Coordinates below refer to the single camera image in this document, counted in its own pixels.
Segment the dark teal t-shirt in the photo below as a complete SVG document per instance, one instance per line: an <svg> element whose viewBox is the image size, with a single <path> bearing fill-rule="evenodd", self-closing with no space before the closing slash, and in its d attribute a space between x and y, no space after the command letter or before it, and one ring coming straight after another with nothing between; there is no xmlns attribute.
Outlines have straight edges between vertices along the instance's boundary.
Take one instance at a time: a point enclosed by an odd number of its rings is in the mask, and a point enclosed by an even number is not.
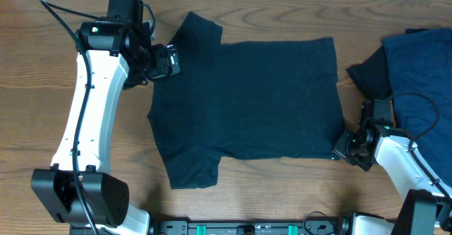
<svg viewBox="0 0 452 235"><path fill-rule="evenodd" d="M223 157L333 159L345 121L332 38L224 44L189 13L172 44L181 70L154 83L148 120L173 189L214 186Z"/></svg>

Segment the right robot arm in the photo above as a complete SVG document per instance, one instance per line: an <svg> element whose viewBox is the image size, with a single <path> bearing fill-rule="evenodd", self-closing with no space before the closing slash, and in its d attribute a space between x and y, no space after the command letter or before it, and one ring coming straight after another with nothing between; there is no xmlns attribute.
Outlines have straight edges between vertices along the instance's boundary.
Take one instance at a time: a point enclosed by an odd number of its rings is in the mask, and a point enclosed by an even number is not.
<svg viewBox="0 0 452 235"><path fill-rule="evenodd" d="M451 187L427 164L407 131L383 118L365 118L358 131L344 130L333 152L365 171L374 164L382 167L403 200L396 221L354 212L342 218L337 234L432 234L436 227L451 232Z"/></svg>

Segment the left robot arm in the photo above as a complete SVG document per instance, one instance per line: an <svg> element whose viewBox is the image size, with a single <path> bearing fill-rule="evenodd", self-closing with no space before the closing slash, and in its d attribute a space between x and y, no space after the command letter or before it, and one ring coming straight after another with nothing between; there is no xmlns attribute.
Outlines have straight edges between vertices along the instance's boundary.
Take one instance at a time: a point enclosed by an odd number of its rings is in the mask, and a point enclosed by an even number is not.
<svg viewBox="0 0 452 235"><path fill-rule="evenodd" d="M66 129L49 168L32 173L32 190L72 234L156 234L151 214L111 175L110 143L121 92L178 73L177 50L154 43L150 21L88 21L75 37L77 81Z"/></svg>

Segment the black garment under blue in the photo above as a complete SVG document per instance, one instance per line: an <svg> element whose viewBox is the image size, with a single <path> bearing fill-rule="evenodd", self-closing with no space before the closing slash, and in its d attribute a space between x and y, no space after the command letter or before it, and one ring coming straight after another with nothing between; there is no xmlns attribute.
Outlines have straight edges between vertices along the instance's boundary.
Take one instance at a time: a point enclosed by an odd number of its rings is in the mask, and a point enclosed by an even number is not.
<svg viewBox="0 0 452 235"><path fill-rule="evenodd" d="M384 100L392 95L383 47L379 47L361 64L352 65L346 71L366 98Z"/></svg>

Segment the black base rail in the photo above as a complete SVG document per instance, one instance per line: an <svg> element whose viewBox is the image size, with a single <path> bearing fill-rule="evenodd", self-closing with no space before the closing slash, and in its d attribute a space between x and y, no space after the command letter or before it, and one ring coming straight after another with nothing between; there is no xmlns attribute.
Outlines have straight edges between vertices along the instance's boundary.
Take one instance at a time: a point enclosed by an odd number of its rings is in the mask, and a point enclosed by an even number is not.
<svg viewBox="0 0 452 235"><path fill-rule="evenodd" d="M348 218L313 218L301 222L153 222L147 235L347 235L352 233Z"/></svg>

